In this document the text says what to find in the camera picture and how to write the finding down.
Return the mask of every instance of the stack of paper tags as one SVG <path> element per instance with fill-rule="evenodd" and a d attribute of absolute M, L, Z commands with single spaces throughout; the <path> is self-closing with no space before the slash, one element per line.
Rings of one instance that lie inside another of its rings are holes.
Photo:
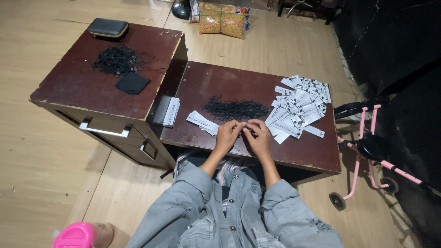
<path fill-rule="evenodd" d="M 328 84 L 298 75 L 281 82 L 290 88 L 276 86 L 274 91 L 282 95 L 276 96 L 265 121 L 274 139 L 279 144 L 289 136 L 299 139 L 304 130 L 323 138 L 325 132 L 309 124 L 325 116 L 326 104 L 331 102 Z"/>
<path fill-rule="evenodd" d="M 211 136 L 217 134 L 217 128 L 219 127 L 219 125 L 207 120 L 205 117 L 203 117 L 201 114 L 199 114 L 196 110 L 191 112 L 188 115 L 187 121 L 198 125 L 202 130 L 207 131 L 207 133 L 211 134 Z"/>
<path fill-rule="evenodd" d="M 164 126 L 168 128 L 172 128 L 175 123 L 176 114 L 178 113 L 179 106 L 179 98 L 171 98 L 170 104 L 168 105 L 167 112 L 164 117 Z"/>

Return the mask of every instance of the pink cup lid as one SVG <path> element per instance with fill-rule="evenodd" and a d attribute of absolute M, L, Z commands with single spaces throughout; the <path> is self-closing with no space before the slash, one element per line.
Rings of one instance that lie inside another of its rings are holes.
<path fill-rule="evenodd" d="M 53 248 L 93 248 L 97 231 L 92 224 L 77 222 L 66 227 L 55 238 Z"/>

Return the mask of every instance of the pink bottle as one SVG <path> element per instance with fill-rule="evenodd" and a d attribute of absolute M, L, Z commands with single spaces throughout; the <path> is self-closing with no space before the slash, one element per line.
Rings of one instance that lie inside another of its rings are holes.
<path fill-rule="evenodd" d="M 52 248 L 107 248 L 112 240 L 113 227 L 109 223 L 77 222 L 55 238 Z"/>

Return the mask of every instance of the pile of black string tags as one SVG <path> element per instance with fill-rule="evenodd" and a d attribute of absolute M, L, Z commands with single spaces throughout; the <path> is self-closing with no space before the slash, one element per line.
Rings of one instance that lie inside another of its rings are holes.
<path fill-rule="evenodd" d="M 142 70 L 140 68 L 141 65 L 149 62 L 139 58 L 138 54 L 130 47 L 121 45 L 107 48 L 101 52 L 92 67 L 118 77 L 129 72 L 138 73 L 138 71 Z"/>
<path fill-rule="evenodd" d="M 268 115 L 269 109 L 261 103 L 248 100 L 222 101 L 222 96 L 212 96 L 204 102 L 201 108 L 212 115 L 214 119 L 221 121 L 250 120 L 264 118 Z"/>

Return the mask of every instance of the pink metal frame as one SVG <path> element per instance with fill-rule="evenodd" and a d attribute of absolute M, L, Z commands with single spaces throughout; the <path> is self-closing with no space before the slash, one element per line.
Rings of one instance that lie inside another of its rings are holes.
<path fill-rule="evenodd" d="M 375 123 L 377 122 L 377 110 L 381 107 L 381 105 L 374 105 L 374 110 L 372 111 L 372 123 L 370 126 L 370 131 L 372 132 L 372 134 L 374 134 L 375 131 Z M 363 112 L 361 113 L 361 120 L 360 120 L 360 139 L 363 138 L 363 131 L 364 131 L 364 120 L 365 120 L 365 115 L 366 115 L 366 111 L 368 110 L 367 107 L 363 108 Z M 343 142 L 344 139 L 341 137 L 338 137 L 338 142 Z M 355 150 L 357 152 L 357 159 L 355 161 L 355 170 L 354 170 L 354 178 L 352 180 L 352 186 L 351 186 L 351 192 L 343 197 L 344 200 L 349 199 L 352 195 L 354 195 L 355 192 L 355 186 L 357 184 L 357 176 L 358 176 L 358 171 L 359 171 L 359 167 L 360 167 L 360 160 L 363 158 L 361 156 L 361 154 L 358 152 L 357 147 L 352 144 L 352 143 L 348 143 L 348 147 L 350 147 L 351 149 Z M 377 185 L 375 183 L 375 177 L 374 177 L 374 165 L 372 163 L 372 160 L 368 159 L 369 162 L 369 176 L 370 176 L 370 182 L 372 184 L 372 187 L 376 188 L 376 189 L 380 189 L 380 188 L 385 188 L 388 187 L 389 184 L 381 184 L 381 185 Z M 391 169 L 394 165 L 383 160 L 380 162 L 381 165 L 383 165 L 385 168 Z M 422 181 L 405 173 L 404 171 L 400 170 L 400 169 L 395 169 L 394 172 L 404 176 L 405 178 L 411 180 L 412 182 L 416 183 L 416 184 L 420 184 Z"/>

